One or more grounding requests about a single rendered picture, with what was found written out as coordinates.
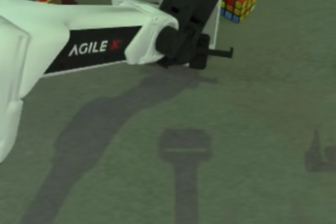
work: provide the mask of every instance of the white robotic arm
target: white robotic arm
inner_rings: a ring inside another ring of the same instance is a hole
[[[15,143],[22,98],[46,74],[117,62],[204,69],[202,34],[219,0],[164,0],[159,8],[139,1],[113,5],[53,5],[0,0],[0,163]]]

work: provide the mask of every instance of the black end effector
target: black end effector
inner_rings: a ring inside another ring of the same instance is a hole
[[[210,50],[210,36],[202,31],[219,0],[163,0],[160,10],[175,17],[179,29],[165,27],[156,39],[156,49],[165,56],[162,67],[184,65],[205,69],[209,55],[232,58],[230,51]]]

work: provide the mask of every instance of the colorful puzzle cube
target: colorful puzzle cube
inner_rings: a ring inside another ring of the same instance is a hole
[[[221,15],[239,23],[255,9],[256,3],[257,0],[222,0]]]

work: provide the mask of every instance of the blue square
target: blue square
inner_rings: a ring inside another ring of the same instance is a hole
[[[239,17],[238,17],[237,15],[233,15],[233,16],[232,16],[232,21],[233,21],[234,23],[239,23]]]
[[[228,18],[228,19],[231,19],[231,18],[232,18],[232,13],[226,11],[226,12],[225,12],[225,17]]]

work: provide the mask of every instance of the table surface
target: table surface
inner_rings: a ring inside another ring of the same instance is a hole
[[[41,79],[0,166],[0,223],[334,223],[336,0],[258,0],[220,24],[234,59],[201,72]]]

